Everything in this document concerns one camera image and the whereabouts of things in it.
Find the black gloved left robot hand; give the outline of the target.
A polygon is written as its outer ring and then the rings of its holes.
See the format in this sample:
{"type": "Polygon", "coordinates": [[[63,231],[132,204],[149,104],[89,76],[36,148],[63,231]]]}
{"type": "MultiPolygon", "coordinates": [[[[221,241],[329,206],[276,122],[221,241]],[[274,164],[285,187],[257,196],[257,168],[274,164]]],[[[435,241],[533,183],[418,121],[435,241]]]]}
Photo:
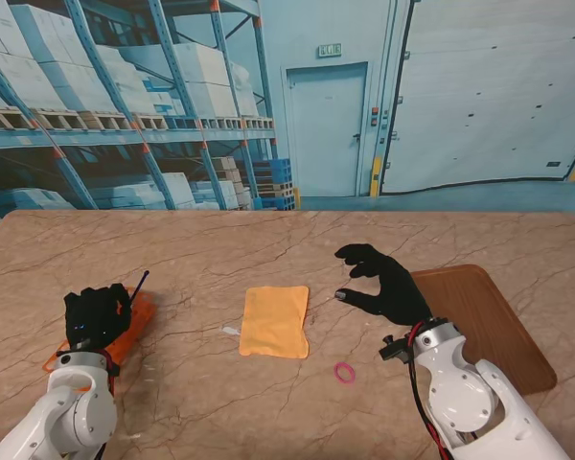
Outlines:
{"type": "Polygon", "coordinates": [[[121,284],[87,287],[64,297],[66,338],[71,350],[104,349],[131,323],[131,301],[121,284]]]}

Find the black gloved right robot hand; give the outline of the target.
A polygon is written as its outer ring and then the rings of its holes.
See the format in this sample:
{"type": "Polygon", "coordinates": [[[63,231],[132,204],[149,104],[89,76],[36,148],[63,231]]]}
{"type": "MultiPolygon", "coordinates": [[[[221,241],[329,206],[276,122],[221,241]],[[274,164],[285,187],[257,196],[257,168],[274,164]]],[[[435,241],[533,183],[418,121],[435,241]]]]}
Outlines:
{"type": "Polygon", "coordinates": [[[416,326],[432,317],[410,272],[393,257],[380,253],[368,243],[345,245],[334,255],[352,267],[349,274],[352,279],[379,278],[377,295],[341,288],[334,294],[337,300],[366,313],[383,316],[399,326],[416,326]]]}

